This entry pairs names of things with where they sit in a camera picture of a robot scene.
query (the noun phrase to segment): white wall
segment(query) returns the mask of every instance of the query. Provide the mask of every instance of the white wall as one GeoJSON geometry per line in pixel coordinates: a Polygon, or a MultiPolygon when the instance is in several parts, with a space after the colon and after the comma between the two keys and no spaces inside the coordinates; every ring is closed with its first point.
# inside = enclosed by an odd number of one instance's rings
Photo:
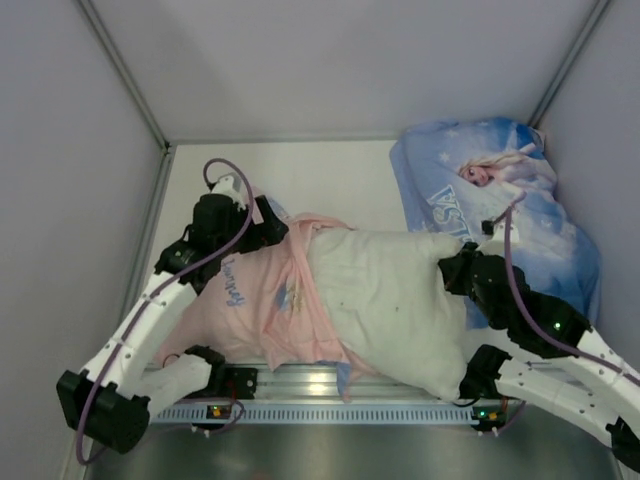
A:
{"type": "Polygon", "coordinates": [[[640,2],[614,2],[542,128],[559,195],[603,257],[599,328],[640,368],[640,2]]]}
{"type": "Polygon", "coordinates": [[[526,121],[594,0],[94,0],[170,139],[526,121]]]}
{"type": "Polygon", "coordinates": [[[0,8],[0,476],[57,478],[55,384],[116,322],[160,153],[70,0],[0,8]]]}

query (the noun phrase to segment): gray floor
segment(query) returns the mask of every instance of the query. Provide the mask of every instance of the gray floor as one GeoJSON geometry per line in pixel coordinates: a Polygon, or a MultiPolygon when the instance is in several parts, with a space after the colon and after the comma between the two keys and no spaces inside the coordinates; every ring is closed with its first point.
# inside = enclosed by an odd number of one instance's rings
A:
{"type": "Polygon", "coordinates": [[[242,426],[207,440],[183,428],[127,456],[107,454],[88,480],[609,480],[619,470],[577,428],[528,408],[499,438],[470,429],[242,426]]]}

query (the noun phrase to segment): cartoon character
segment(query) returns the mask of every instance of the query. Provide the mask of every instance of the cartoon character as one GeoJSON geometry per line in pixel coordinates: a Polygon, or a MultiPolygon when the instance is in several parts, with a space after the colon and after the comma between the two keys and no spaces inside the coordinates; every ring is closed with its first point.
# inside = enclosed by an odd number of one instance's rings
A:
{"type": "Polygon", "coordinates": [[[549,191],[551,195],[550,190],[557,181],[556,174],[544,160],[528,156],[535,148],[534,144],[529,144],[520,150],[472,158],[458,169],[458,175],[477,187],[495,182],[516,194],[517,198],[524,196],[525,188],[532,187],[541,192],[549,191]],[[534,185],[539,180],[548,184],[534,185]]]}

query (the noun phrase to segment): perforated strip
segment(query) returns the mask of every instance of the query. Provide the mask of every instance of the perforated strip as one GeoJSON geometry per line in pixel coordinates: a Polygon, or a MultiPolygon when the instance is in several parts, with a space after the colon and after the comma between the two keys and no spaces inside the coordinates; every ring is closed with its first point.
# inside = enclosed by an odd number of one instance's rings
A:
{"type": "MultiPolygon", "coordinates": [[[[174,405],[152,423],[226,423],[207,418],[208,405],[174,405]]],[[[472,425],[472,408],[449,405],[245,405],[238,423],[252,425],[472,425]]],[[[234,407],[232,416],[239,408],[234,407]]]]}

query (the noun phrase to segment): pink fabric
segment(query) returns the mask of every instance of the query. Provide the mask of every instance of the pink fabric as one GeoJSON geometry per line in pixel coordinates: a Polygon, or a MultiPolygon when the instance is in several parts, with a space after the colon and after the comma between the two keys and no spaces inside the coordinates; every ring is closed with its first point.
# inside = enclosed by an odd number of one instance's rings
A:
{"type": "Polygon", "coordinates": [[[220,273],[185,310],[155,356],[159,364],[193,345],[222,353],[229,362],[264,357],[271,369],[286,362],[350,363],[352,379],[374,373],[339,341],[318,296],[307,251],[321,228],[342,222],[302,215],[278,245],[222,262],[220,273]]]}

